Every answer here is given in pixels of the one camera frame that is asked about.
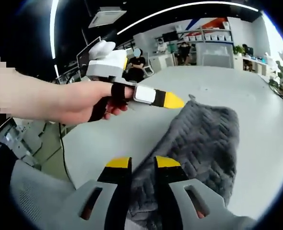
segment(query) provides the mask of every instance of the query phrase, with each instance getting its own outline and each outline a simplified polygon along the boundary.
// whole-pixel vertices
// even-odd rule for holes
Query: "round white table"
[[[283,185],[283,100],[251,72],[218,67],[168,67],[142,84],[184,101],[227,106],[239,117],[237,175],[228,209],[258,219]],[[129,109],[110,121],[78,125],[64,137],[65,160],[76,188],[97,179],[114,157],[130,156],[133,169],[166,133],[180,110]]]

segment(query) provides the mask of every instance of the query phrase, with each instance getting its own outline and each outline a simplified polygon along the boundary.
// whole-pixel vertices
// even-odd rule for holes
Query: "gray towel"
[[[128,218],[149,230],[161,229],[154,197],[154,156],[178,161],[227,205],[236,174],[239,122],[235,111],[197,103],[194,97],[172,120],[167,133],[133,173]]]

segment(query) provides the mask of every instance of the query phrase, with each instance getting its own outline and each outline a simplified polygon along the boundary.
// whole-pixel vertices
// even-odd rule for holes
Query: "ceiling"
[[[0,5],[3,17],[0,21],[0,48],[2,57],[8,65],[15,66],[20,72],[32,76],[39,75],[43,80],[55,78],[54,64],[62,66],[73,60],[76,54],[85,47],[81,29],[84,28],[86,37],[91,40],[104,36],[111,30],[120,31],[126,26],[152,13],[188,0],[59,0],[55,22],[56,60],[52,60],[50,48],[50,10],[52,0],[11,0],[7,3],[7,12]],[[257,9],[265,6],[256,0],[232,0],[232,2],[246,4]],[[102,6],[121,6],[127,13],[112,25],[88,29],[91,13],[95,13]],[[202,17],[239,17],[252,22],[259,13],[240,7],[206,4],[182,7],[171,10],[145,20],[116,38],[121,44],[133,35],[147,31],[160,25]]]

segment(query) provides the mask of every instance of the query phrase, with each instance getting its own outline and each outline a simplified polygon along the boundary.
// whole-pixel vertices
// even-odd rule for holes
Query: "air conditioner unit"
[[[120,7],[100,7],[100,10],[93,17],[88,28],[113,24],[125,13],[126,11],[121,10]]]

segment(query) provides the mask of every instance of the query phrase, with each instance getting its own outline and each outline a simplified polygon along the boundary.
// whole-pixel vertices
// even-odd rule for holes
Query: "human hand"
[[[102,98],[111,96],[112,84],[102,81],[83,81],[68,85],[62,85],[60,106],[57,111],[57,118],[63,124],[79,124],[88,122],[91,117],[93,106]],[[134,90],[125,88],[125,98],[132,98]],[[106,113],[103,119],[110,119],[111,114],[119,115],[126,111],[127,106],[116,106],[110,100],[106,106]]]

